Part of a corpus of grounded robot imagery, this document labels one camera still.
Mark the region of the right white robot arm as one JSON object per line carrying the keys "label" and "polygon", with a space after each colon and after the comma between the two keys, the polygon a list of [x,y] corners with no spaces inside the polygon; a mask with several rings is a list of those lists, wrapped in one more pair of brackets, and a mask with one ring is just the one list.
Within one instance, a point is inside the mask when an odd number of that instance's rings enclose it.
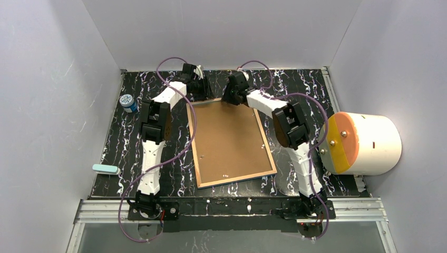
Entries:
{"label": "right white robot arm", "polygon": [[246,74],[241,71],[228,77],[222,101],[233,105],[243,104],[273,120],[275,137],[288,152],[298,179],[298,214],[316,214],[318,221],[328,220],[327,195],[314,170],[310,127],[300,104],[289,103],[250,87]]}

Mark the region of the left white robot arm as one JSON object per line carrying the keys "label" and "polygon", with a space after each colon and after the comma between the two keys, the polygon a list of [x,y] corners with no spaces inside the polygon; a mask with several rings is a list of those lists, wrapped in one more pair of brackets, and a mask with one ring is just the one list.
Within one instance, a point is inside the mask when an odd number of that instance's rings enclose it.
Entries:
{"label": "left white robot arm", "polygon": [[179,75],[152,99],[142,100],[139,136],[142,143],[142,172],[134,201],[128,204],[148,219],[162,220],[173,204],[162,204],[159,198],[162,151],[171,134],[171,110],[188,93],[210,96],[210,87],[201,65],[183,64]]}

